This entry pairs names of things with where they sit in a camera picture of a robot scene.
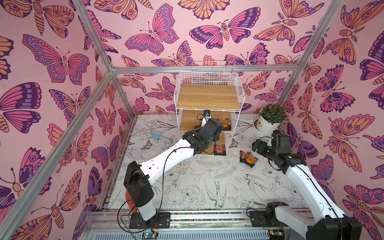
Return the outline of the orange tea bag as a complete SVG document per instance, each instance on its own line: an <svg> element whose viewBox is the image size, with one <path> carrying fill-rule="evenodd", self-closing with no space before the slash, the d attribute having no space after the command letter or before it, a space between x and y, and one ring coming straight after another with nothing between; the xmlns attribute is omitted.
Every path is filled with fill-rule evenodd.
<svg viewBox="0 0 384 240"><path fill-rule="evenodd" d="M223 125L223 131L231 132L232 131L232 121L231 119L218 119Z"/></svg>
<svg viewBox="0 0 384 240"><path fill-rule="evenodd" d="M254 157L253 155L247 155L244 158L244 163L250 168L253 168L258 161L258 158Z"/></svg>

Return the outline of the red tea bag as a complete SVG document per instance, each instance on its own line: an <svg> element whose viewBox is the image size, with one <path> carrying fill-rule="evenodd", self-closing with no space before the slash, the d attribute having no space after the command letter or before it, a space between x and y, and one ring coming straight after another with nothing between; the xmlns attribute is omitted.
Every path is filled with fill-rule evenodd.
<svg viewBox="0 0 384 240"><path fill-rule="evenodd" d="M214 150L215 156L225 156L226 155L226 145L225 144L216 144Z"/></svg>
<svg viewBox="0 0 384 240"><path fill-rule="evenodd" d="M252 155L251 152L245 152L245 151L240 150L240 162L246 163L249 156L251 156L251 155Z"/></svg>

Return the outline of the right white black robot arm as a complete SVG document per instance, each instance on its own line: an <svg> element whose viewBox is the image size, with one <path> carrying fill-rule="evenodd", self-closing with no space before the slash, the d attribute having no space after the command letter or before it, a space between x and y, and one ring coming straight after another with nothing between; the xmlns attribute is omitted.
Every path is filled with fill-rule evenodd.
<svg viewBox="0 0 384 240"><path fill-rule="evenodd" d="M269 203L275 218L286 224L306 240L358 240L362 226L355 217L348 217L320 187L304 159L292 154L286 135L272 137L271 145L258 139L252 150L273 161L296 186L313 215L313 221L294 211L291 207Z"/></svg>

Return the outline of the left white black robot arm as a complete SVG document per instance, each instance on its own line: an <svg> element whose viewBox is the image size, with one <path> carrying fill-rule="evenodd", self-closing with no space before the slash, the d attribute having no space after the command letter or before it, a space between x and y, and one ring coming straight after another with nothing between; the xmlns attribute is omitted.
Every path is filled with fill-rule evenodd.
<svg viewBox="0 0 384 240"><path fill-rule="evenodd" d="M212 142L220 138L223 129L219 120L210 118L204 126L186 132L177 143L158 156L140 164L133 161L127 166L124 187L145 223L155 224L159 213L153 203L155 194L152 185L177 164L209 149Z"/></svg>

